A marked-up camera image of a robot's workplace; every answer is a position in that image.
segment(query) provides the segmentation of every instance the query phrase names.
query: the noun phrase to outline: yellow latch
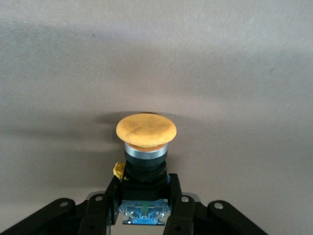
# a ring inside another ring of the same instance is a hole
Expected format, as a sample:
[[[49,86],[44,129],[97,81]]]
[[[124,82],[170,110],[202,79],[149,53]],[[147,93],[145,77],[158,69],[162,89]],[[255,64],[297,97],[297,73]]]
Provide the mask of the yellow latch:
[[[123,178],[125,169],[125,163],[116,163],[113,168],[113,175],[115,175],[119,180]]]

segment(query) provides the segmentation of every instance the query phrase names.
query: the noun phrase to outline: transparent plastic block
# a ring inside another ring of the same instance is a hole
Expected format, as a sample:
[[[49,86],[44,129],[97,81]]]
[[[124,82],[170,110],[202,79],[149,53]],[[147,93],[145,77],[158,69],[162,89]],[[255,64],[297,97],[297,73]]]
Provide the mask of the transparent plastic block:
[[[119,212],[124,215],[123,224],[165,225],[171,214],[167,199],[157,201],[123,200]]]

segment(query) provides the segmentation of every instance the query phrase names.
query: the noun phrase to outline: metal ring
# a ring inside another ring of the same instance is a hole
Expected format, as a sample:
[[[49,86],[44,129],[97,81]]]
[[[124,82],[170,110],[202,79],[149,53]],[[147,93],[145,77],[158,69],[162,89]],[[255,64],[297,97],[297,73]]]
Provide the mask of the metal ring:
[[[134,158],[138,158],[138,159],[143,159],[143,160],[151,160],[151,159],[162,157],[167,152],[167,149],[168,149],[168,144],[165,144],[164,147],[160,149],[145,152],[145,151],[140,151],[138,149],[132,148],[127,143],[125,143],[125,150],[130,156]]]

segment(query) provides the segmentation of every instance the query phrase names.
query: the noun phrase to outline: gray wall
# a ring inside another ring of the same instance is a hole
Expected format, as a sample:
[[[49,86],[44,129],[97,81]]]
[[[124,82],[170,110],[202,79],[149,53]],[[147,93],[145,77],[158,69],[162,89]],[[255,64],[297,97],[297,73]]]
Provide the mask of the gray wall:
[[[168,172],[271,235],[313,231],[313,2],[1,1],[0,231],[104,190],[115,126],[178,135]],[[161,234],[163,228],[114,228]]]

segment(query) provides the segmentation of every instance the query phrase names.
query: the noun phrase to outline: screw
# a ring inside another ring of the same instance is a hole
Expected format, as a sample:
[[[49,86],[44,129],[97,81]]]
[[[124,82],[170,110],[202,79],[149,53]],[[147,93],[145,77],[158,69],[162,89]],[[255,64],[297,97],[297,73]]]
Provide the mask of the screw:
[[[60,207],[66,207],[68,205],[68,202],[62,202],[61,204],[60,204]]]
[[[182,197],[181,197],[181,201],[182,201],[182,202],[189,202],[189,198],[186,197],[186,196],[182,196]]]
[[[97,196],[97,197],[95,198],[95,200],[96,200],[96,201],[101,201],[101,200],[102,200],[102,196]]]
[[[214,203],[214,207],[216,209],[223,209],[224,208],[223,205],[221,203],[219,203],[219,202]]]

